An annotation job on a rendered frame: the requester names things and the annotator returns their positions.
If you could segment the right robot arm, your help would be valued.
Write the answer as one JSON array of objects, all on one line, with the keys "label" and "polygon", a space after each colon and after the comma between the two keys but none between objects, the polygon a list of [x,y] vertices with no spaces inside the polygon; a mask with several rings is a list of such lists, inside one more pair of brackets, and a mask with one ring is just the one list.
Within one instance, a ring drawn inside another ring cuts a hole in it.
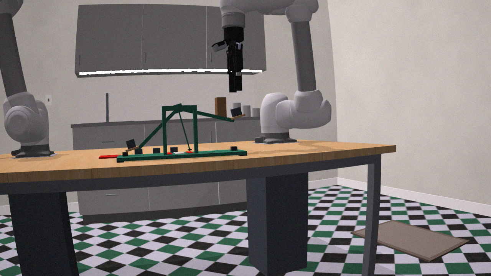
[{"label": "right robot arm", "polygon": [[[44,103],[27,92],[12,18],[23,0],[0,0],[0,70],[7,98],[3,103],[5,129],[20,143],[16,158],[54,154],[49,149],[49,120]],[[29,145],[29,146],[27,146]]]}]

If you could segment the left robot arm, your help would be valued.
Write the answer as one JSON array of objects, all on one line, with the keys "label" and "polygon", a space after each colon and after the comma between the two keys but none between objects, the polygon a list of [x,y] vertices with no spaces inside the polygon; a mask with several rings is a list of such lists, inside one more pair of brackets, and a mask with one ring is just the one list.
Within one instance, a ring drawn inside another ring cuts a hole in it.
[{"label": "left robot arm", "polygon": [[261,136],[255,143],[296,143],[289,129],[310,129],[326,125],[331,105],[316,89],[315,68],[309,21],[317,12],[318,0],[219,0],[222,29],[245,28],[245,13],[286,15],[291,23],[298,90],[293,101],[283,93],[269,93],[260,110]]}]

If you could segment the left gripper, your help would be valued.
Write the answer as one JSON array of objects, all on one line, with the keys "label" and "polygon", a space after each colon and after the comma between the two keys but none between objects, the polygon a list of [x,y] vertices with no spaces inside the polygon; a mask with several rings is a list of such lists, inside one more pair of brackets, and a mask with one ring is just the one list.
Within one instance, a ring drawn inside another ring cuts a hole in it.
[{"label": "left gripper", "polygon": [[226,27],[224,40],[229,40],[227,53],[227,74],[229,74],[229,92],[242,91],[243,44],[244,28],[239,26]]}]

